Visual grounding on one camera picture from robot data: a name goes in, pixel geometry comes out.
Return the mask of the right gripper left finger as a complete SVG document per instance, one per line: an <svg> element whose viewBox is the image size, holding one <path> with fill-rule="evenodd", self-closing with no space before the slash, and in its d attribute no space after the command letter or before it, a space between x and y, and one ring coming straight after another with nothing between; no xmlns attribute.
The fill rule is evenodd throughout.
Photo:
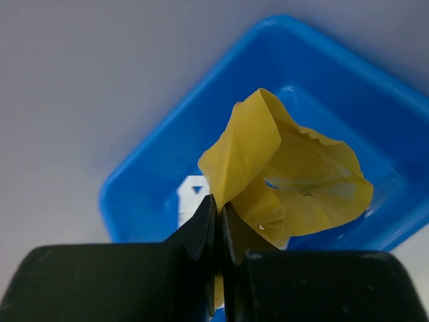
<svg viewBox="0 0 429 322"><path fill-rule="evenodd" d="M212 196L164 241L33 249L1 300L2 321L208 321L215 313Z"/></svg>

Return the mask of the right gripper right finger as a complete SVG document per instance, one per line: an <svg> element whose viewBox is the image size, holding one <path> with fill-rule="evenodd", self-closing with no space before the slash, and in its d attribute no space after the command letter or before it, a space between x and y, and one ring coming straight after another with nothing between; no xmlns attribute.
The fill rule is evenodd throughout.
<svg viewBox="0 0 429 322"><path fill-rule="evenodd" d="M427 321L402 264L375 251L284 251L221 211L227 321Z"/></svg>

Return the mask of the white bra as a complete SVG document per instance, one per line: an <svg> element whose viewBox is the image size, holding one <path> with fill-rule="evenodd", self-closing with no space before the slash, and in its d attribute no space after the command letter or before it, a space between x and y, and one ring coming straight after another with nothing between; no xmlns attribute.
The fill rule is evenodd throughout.
<svg viewBox="0 0 429 322"><path fill-rule="evenodd" d="M187 176L177 189L178 227L184 225L195 213L198 206L209 194L209 185L203 175Z"/></svg>

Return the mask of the yellow garment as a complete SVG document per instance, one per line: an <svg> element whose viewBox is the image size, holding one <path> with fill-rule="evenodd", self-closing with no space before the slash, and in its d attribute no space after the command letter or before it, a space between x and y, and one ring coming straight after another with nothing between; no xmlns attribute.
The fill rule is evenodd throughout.
<svg viewBox="0 0 429 322"><path fill-rule="evenodd" d="M277 248L355 220L373 198L354 151L298 125L266 89L234 105L198 166L217 207L232 204Z"/></svg>

